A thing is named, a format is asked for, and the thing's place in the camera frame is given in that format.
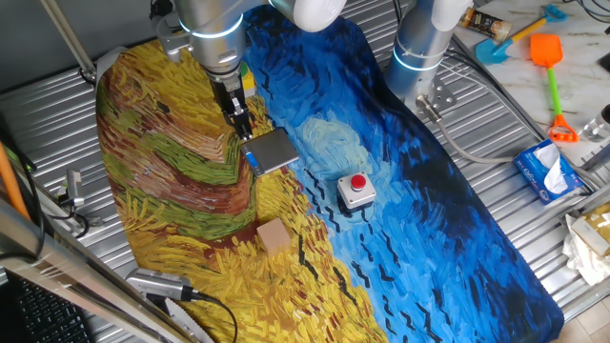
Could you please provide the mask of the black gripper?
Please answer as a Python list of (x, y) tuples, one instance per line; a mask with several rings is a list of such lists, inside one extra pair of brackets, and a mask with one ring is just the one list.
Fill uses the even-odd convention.
[(234, 128), (242, 141), (253, 138), (250, 111), (245, 104), (245, 95), (240, 75), (210, 74), (210, 83), (215, 102), (220, 107), (227, 123)]

